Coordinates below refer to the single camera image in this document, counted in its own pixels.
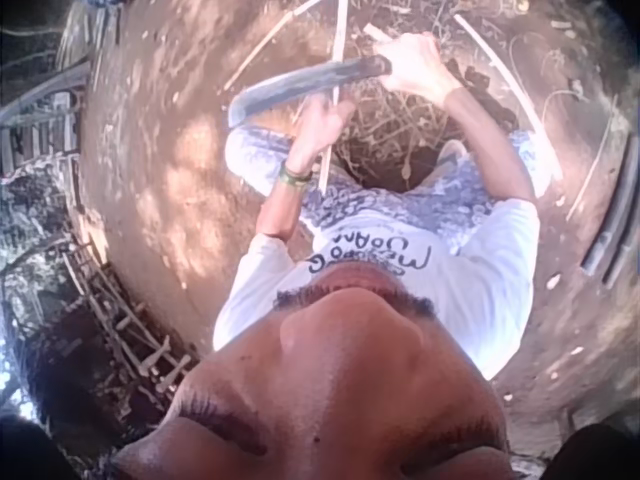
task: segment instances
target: patterned pants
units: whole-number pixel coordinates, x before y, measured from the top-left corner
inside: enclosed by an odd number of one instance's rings
[[[545,159],[536,155],[536,150],[540,150],[535,146],[535,136],[516,131],[509,138],[531,175],[536,196],[542,196],[551,180],[551,169]],[[287,158],[291,142],[290,137],[264,128],[237,128],[227,140],[227,166],[267,196]],[[300,219],[315,235],[359,212],[373,210],[437,234],[449,250],[456,253],[496,203],[484,189],[470,155],[443,159],[421,185],[405,193],[365,189],[344,171],[336,169],[329,177],[323,197],[318,189],[317,175],[314,175],[307,187]]]

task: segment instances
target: hand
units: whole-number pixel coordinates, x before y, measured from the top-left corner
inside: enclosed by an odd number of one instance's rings
[[[405,33],[374,48],[393,68],[391,75],[380,77],[387,90],[420,95],[443,108],[447,95],[462,86],[442,63],[438,42],[431,33]]]
[[[297,123],[298,134],[287,159],[287,169],[299,175],[309,173],[318,154],[340,138],[355,108],[349,100],[333,105],[325,94],[307,97]]]

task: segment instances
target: mustache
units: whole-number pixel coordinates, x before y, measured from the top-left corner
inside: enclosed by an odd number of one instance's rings
[[[273,302],[273,309],[275,311],[282,311],[290,308],[305,308],[322,300],[327,295],[345,288],[349,287],[308,285],[295,290],[280,291],[277,293],[276,299]],[[428,298],[416,297],[415,295],[399,290],[378,288],[368,288],[367,290],[382,298],[400,315],[413,315],[434,320],[437,318],[433,302]]]

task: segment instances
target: skin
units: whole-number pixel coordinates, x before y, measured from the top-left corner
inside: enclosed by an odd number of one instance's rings
[[[522,162],[442,65],[432,36],[403,35],[378,51],[393,64],[381,79],[389,90],[423,95],[460,122],[492,195],[533,200]],[[349,102],[310,98],[289,172],[306,175],[352,112]],[[277,182],[257,233],[289,240],[302,196]],[[162,425],[116,465],[140,479],[513,478],[495,393],[432,314],[379,294],[402,292],[397,279],[350,262],[311,286],[332,291],[274,309],[205,358]],[[478,424],[495,433],[469,428]]]

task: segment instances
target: forearm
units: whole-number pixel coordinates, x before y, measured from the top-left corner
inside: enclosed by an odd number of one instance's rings
[[[447,95],[445,111],[456,120],[476,154],[476,164],[489,195],[535,203],[527,169],[505,133],[465,88]]]
[[[285,163],[287,170],[296,176],[304,177],[309,170],[300,165],[309,163],[312,152],[304,152],[294,144]],[[276,180],[271,193],[260,209],[256,222],[256,233],[262,233],[269,237],[279,238],[288,242],[300,219],[300,209],[304,196],[304,187],[296,187]]]

